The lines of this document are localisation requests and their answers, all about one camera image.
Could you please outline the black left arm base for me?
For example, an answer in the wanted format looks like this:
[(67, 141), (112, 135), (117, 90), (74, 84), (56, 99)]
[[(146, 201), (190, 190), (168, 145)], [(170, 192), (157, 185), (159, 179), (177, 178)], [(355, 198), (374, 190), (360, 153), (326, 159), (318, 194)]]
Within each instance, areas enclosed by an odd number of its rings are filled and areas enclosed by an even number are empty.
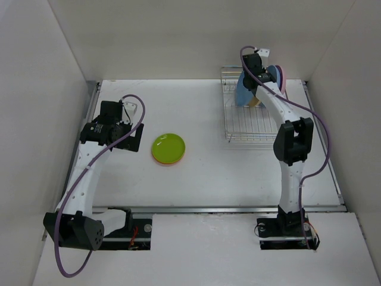
[(134, 218), (132, 224), (107, 235), (99, 250), (142, 251), (151, 249), (152, 219)]

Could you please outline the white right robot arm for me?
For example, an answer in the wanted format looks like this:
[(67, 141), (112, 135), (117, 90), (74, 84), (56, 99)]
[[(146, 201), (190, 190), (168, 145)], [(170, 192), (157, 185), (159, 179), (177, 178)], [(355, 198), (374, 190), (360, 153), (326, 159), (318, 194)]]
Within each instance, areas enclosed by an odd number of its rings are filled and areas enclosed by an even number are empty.
[(264, 67), (258, 51), (241, 56), (241, 62), (243, 86), (265, 106), (276, 122), (273, 151), (282, 173), (276, 228), (281, 234), (288, 235), (302, 226), (304, 209), (299, 187), (304, 163), (312, 147), (314, 123), (309, 117), (301, 117), (287, 101), (286, 79), (280, 66)]

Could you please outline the orange plate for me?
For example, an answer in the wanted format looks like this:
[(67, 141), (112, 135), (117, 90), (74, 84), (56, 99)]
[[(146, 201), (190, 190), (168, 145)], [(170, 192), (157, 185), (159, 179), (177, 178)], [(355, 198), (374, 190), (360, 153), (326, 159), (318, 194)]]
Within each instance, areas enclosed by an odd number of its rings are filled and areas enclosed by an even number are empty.
[(172, 165), (175, 165), (175, 164), (181, 162), (181, 160), (184, 158), (184, 156), (179, 157), (179, 158), (177, 158), (177, 159), (175, 159), (175, 160), (173, 160), (173, 161), (159, 160), (159, 159), (157, 159), (157, 158), (154, 157), (154, 156), (153, 156), (152, 158), (154, 159), (154, 161), (155, 161), (156, 163), (158, 163), (158, 164), (160, 164), (160, 165), (163, 165), (163, 166), (172, 166)]

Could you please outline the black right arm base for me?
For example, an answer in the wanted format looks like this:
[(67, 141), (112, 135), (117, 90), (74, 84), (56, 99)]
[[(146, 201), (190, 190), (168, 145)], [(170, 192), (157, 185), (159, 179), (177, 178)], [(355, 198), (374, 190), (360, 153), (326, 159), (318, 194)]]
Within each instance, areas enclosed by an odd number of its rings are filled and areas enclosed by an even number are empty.
[(275, 217), (258, 218), (254, 228), (261, 250), (317, 250), (320, 246), (320, 238), (307, 218), (304, 222), (304, 232), (306, 238), (300, 223), (291, 227), (290, 230), (282, 229)]

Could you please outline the green plate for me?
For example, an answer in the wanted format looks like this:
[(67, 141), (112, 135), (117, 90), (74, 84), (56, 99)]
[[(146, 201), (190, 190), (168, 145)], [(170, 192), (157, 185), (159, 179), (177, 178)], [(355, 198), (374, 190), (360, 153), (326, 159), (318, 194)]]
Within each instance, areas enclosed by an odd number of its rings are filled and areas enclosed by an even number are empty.
[(159, 160), (173, 161), (185, 155), (186, 145), (182, 137), (165, 133), (155, 139), (151, 147), (152, 156)]

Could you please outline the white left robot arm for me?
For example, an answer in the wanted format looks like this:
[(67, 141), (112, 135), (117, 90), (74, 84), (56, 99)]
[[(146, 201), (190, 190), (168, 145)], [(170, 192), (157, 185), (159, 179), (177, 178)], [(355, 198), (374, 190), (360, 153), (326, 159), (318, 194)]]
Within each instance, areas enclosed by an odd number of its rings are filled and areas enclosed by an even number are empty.
[(129, 211), (107, 209), (93, 214), (92, 207), (103, 165), (112, 152), (109, 146), (132, 130), (136, 110), (137, 105), (132, 102), (102, 101), (99, 115), (84, 125), (73, 173), (56, 208), (62, 211), (60, 247), (95, 251), (113, 231), (122, 237), (133, 231)]

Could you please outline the light blue plate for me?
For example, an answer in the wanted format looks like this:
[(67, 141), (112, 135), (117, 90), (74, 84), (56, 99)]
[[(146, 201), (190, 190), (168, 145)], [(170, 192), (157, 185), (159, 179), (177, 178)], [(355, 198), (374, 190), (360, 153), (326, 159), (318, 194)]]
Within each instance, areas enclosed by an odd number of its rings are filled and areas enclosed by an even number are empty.
[(249, 105), (254, 97), (252, 92), (246, 89), (246, 87), (243, 85), (244, 76), (245, 74), (242, 72), (236, 84), (235, 103), (238, 107)]

